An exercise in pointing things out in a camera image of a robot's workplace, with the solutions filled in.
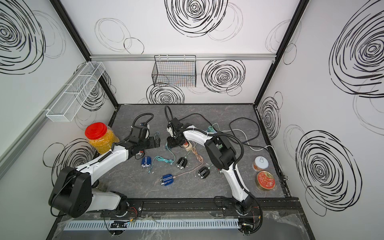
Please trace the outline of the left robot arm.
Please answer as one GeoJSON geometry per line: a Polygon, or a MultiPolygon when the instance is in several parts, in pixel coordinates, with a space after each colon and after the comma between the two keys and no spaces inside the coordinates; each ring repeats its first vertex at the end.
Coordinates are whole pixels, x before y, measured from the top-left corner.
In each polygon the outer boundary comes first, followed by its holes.
{"type": "Polygon", "coordinates": [[[49,198],[49,205],[60,212],[78,218],[86,212],[110,211],[123,217],[129,210],[127,197],[118,192],[99,192],[95,183],[117,165],[140,151],[158,148],[161,139],[150,135],[146,126],[132,127],[130,134],[94,160],[76,168],[65,167],[58,175],[49,198]]]}

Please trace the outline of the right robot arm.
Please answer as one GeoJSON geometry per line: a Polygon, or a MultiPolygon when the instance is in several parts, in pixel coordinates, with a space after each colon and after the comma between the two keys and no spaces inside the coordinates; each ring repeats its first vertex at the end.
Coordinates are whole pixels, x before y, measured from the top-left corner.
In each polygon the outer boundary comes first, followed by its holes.
{"type": "Polygon", "coordinates": [[[171,147],[181,146],[187,141],[193,141],[206,148],[214,166],[221,170],[226,177],[235,202],[235,208],[240,215],[246,215],[251,210],[253,198],[246,187],[237,166],[244,155],[244,147],[240,145],[240,156],[236,157],[236,150],[230,143],[230,138],[236,138],[222,132],[209,133],[191,124],[182,124],[177,118],[168,122],[167,132],[170,136],[167,143],[171,147]]]}

